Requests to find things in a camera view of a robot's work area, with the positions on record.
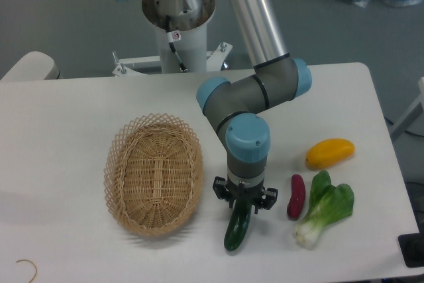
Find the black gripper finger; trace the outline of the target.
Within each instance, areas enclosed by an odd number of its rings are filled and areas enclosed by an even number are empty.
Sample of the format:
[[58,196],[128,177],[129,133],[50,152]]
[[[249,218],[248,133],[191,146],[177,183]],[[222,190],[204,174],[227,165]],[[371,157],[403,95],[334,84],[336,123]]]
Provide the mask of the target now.
[[270,210],[277,202],[278,190],[276,188],[262,188],[253,199],[254,213],[257,214],[260,209]]
[[229,204],[229,208],[232,209],[235,196],[228,188],[228,182],[225,178],[216,176],[213,181],[213,191],[218,199],[225,200]]

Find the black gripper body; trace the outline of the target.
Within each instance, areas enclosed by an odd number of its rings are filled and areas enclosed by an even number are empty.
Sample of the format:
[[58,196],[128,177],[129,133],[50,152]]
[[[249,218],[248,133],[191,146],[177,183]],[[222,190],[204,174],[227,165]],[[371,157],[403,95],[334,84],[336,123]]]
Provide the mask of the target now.
[[230,198],[227,200],[229,203],[229,208],[232,209],[236,200],[244,199],[248,203],[254,205],[257,209],[263,209],[263,199],[264,195],[264,180],[261,180],[259,183],[255,183],[253,186],[249,186],[247,183],[251,182],[252,179],[241,179],[233,182],[230,177],[227,178],[226,189],[230,193]]

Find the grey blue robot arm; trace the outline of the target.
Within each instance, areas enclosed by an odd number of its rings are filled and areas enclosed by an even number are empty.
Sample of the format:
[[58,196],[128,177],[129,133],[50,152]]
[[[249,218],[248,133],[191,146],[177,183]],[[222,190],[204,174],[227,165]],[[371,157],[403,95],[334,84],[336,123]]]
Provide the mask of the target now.
[[[269,0],[230,1],[254,73],[237,82],[211,78],[196,99],[227,152],[227,176],[213,183],[216,196],[258,211],[270,209],[278,197],[276,189],[263,186],[270,133],[259,113],[306,93],[311,72],[290,56]],[[142,11],[154,28],[163,73],[220,68],[218,55],[206,49],[215,0],[142,0]]]

